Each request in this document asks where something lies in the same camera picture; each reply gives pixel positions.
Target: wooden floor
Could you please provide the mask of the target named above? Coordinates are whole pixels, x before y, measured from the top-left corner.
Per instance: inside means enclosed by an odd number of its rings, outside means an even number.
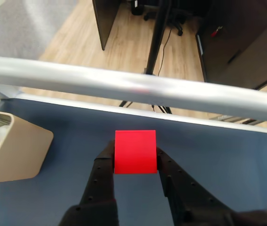
[[[171,77],[192,81],[203,81],[201,65],[195,40],[198,29],[197,20],[191,20],[183,26],[183,36],[178,36],[176,29],[171,32],[165,48],[164,63],[160,73],[162,77]],[[115,23],[110,32],[105,51],[102,51],[94,10],[91,0],[79,0],[71,15],[57,32],[45,53],[42,61],[61,64],[82,65],[109,70],[142,73],[146,67],[154,20],[145,22],[142,16],[133,16],[126,4],[121,4]],[[166,42],[170,28],[167,27],[154,74],[158,73],[163,56],[163,45]],[[120,100],[98,97],[88,97],[48,90],[24,88],[26,93],[58,97],[70,100],[100,103],[118,106]],[[133,103],[130,108],[152,111],[151,106]],[[213,113],[195,112],[174,109],[178,115],[210,118]]]

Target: red object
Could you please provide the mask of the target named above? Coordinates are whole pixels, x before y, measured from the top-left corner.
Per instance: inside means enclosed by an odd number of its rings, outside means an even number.
[[[155,130],[117,130],[115,174],[157,173]]]
[[[214,37],[218,34],[218,31],[219,31],[219,30],[214,31],[214,32],[211,34],[211,37],[214,38]]]

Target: tissue box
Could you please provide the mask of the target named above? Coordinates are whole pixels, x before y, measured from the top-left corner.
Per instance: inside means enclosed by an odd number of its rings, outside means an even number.
[[[36,176],[45,159],[53,133],[12,114],[0,112],[0,182]]]

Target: blue table surface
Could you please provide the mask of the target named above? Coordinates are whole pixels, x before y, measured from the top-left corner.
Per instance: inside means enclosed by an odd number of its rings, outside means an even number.
[[[35,178],[0,183],[0,226],[58,225],[79,203],[94,158],[126,129],[156,130],[157,146],[232,209],[267,209],[266,133],[21,99],[3,100],[0,110],[54,133]],[[121,226],[173,225],[158,174],[114,182]]]

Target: black pole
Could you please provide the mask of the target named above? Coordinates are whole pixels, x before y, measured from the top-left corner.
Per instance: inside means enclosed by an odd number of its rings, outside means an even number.
[[[152,34],[152,41],[147,61],[146,74],[153,75],[154,66],[156,65],[157,55],[160,50],[167,19],[171,8],[171,0],[160,0],[156,24]]]

